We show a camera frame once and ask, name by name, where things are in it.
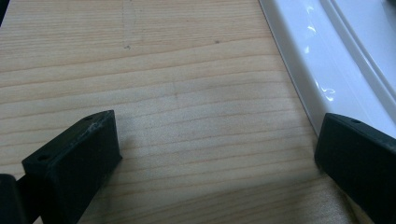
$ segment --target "black plastic block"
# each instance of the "black plastic block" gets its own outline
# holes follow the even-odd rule
[[[77,223],[121,160],[114,111],[90,115],[22,161],[45,223]]]
[[[348,117],[326,114],[317,165],[375,223],[396,223],[396,140]]]

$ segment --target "black plastic piece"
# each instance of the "black plastic piece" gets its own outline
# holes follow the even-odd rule
[[[3,18],[6,16],[9,0],[0,0],[0,26],[3,23]]]
[[[28,223],[14,176],[0,175],[0,192],[1,223]]]
[[[396,140],[348,117],[326,114],[317,165],[375,223],[396,223]]]
[[[394,7],[396,7],[396,0],[388,0]]]
[[[22,161],[26,175],[18,181],[21,202],[15,201],[28,223],[38,216],[44,223],[77,223],[120,160],[114,111],[90,115]],[[0,223],[23,222],[0,217]]]

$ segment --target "glossy white surface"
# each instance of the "glossy white surface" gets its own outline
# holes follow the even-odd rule
[[[317,133],[324,114],[332,112],[359,119],[396,137],[391,113],[396,108],[392,88],[396,78],[389,72],[396,71],[396,63],[395,57],[387,60],[395,55],[395,45],[388,38],[377,45],[381,35],[373,27],[380,21],[370,21],[365,26],[360,16],[364,11],[365,20],[382,20],[388,13],[385,11],[393,9],[391,6],[378,0],[261,0],[261,4]],[[374,16],[374,8],[377,13],[381,8],[382,16]],[[389,32],[394,34],[391,25],[388,22]],[[392,45],[388,47],[389,54],[381,57],[383,50],[379,48],[387,45]]]

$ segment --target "light wood tabletop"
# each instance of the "light wood tabletop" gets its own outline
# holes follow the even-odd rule
[[[0,172],[114,109],[123,161],[81,223],[356,223],[257,0],[13,0]]]

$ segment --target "small hole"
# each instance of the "small hole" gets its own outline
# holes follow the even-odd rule
[[[50,159],[49,155],[41,155],[37,158],[38,161],[47,161]]]

